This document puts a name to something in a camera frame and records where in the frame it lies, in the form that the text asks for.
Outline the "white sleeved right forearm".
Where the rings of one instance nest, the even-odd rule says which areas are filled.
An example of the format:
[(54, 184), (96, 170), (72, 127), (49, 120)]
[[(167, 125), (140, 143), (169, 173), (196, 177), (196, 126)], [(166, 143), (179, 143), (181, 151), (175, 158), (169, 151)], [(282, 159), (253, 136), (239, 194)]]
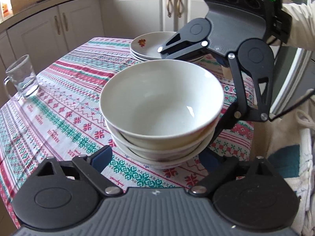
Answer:
[(314, 52), (315, 40), (315, 4), (283, 4), (283, 11), (292, 17), (292, 26), (288, 46), (302, 48)]

